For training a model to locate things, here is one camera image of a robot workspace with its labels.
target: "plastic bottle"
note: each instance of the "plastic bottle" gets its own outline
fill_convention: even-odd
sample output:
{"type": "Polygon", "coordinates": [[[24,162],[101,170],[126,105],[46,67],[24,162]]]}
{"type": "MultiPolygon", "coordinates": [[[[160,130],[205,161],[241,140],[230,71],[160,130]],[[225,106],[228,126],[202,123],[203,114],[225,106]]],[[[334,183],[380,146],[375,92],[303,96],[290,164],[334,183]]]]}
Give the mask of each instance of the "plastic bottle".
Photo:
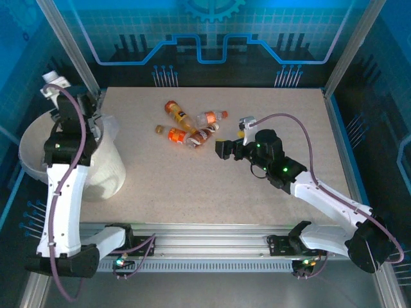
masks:
{"type": "Polygon", "coordinates": [[[200,128],[221,121],[222,119],[225,119],[228,116],[229,114],[227,111],[212,110],[199,114],[198,116],[196,116],[195,121],[197,127],[200,128]]]}
{"type": "Polygon", "coordinates": [[[214,123],[210,126],[207,126],[206,128],[203,128],[202,130],[197,130],[187,138],[186,144],[190,148],[197,148],[198,146],[201,146],[203,143],[205,143],[211,137],[211,135],[215,131],[217,131],[218,128],[218,124],[214,123]]]}
{"type": "Polygon", "coordinates": [[[157,125],[155,132],[159,135],[165,136],[165,138],[177,144],[185,144],[187,138],[190,136],[190,134],[184,130],[179,130],[178,128],[166,125],[157,125]]]}
{"type": "Polygon", "coordinates": [[[168,101],[168,103],[164,106],[164,109],[182,129],[190,133],[194,133],[196,131],[194,121],[181,110],[180,106],[175,101],[168,101]]]}

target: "speckled surface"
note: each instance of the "speckled surface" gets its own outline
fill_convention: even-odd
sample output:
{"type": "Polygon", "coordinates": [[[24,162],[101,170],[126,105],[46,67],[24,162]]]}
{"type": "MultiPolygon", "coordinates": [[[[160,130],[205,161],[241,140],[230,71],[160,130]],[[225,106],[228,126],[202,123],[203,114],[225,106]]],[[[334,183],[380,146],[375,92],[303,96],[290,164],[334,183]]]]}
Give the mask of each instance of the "speckled surface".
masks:
{"type": "MultiPolygon", "coordinates": [[[[302,200],[250,173],[247,161],[220,160],[214,140],[189,150],[155,133],[157,124],[173,125],[164,104],[175,100],[195,117],[228,110],[215,138],[237,139],[238,119],[261,119],[288,112],[307,127],[317,176],[348,195],[344,172],[320,89],[109,88],[103,112],[116,116],[115,141],[127,171],[124,186],[112,198],[82,205],[84,222],[235,223],[294,225],[301,220],[332,224],[302,200]]],[[[291,119],[275,118],[259,126],[273,128],[286,155],[308,166],[302,130],[291,119]]]]}

